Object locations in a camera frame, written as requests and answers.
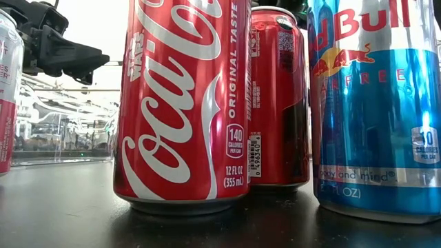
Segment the white wave design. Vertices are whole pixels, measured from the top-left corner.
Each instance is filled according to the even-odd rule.
[[[207,90],[204,93],[204,98],[202,102],[202,128],[204,134],[205,148],[207,150],[208,156],[209,175],[211,179],[211,186],[209,189],[207,200],[216,199],[218,194],[216,174],[214,173],[212,146],[210,144],[210,133],[213,118],[221,110],[216,103],[216,86],[220,77],[221,73],[219,73],[209,84]]]
[[[144,183],[139,179],[139,177],[136,175],[135,171],[132,169],[132,166],[130,165],[129,160],[127,159],[127,155],[125,153],[125,144],[130,149],[135,148],[135,142],[130,137],[125,137],[123,139],[123,166],[125,171],[125,176],[127,177],[127,180],[129,181],[130,187],[132,188],[133,192],[138,196],[140,199],[148,199],[148,200],[164,200],[157,194],[155,194],[152,190],[150,190],[148,187],[144,185]]]

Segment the can rim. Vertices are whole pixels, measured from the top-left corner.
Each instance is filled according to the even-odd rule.
[[[14,24],[15,28],[17,28],[17,22],[8,13],[6,13],[5,10],[0,9],[0,14],[8,18],[9,21],[11,21]]]
[[[292,19],[294,19],[294,23],[296,23],[297,25],[297,19],[294,16],[294,14],[284,8],[279,8],[279,7],[274,7],[274,6],[258,6],[258,7],[253,7],[251,8],[252,11],[256,11],[256,10],[274,10],[274,11],[279,11],[279,12],[283,12],[287,15],[289,15],[290,17],[292,17]]]

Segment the red soda can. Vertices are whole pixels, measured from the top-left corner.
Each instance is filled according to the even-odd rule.
[[[0,10],[0,176],[11,168],[24,43],[15,20]]]
[[[293,14],[252,8],[251,184],[295,190],[309,180],[303,36]]]
[[[207,214],[249,190],[251,1],[131,0],[114,191]]]

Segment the black table surface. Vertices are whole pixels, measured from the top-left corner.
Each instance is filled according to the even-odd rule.
[[[321,209],[312,184],[193,218],[149,216],[112,191],[111,163],[13,168],[0,178],[0,247],[441,247],[441,222],[397,225]]]

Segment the blue and silver can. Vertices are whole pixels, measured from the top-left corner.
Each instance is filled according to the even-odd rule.
[[[397,223],[441,218],[432,0],[309,0],[308,33],[320,204]]]

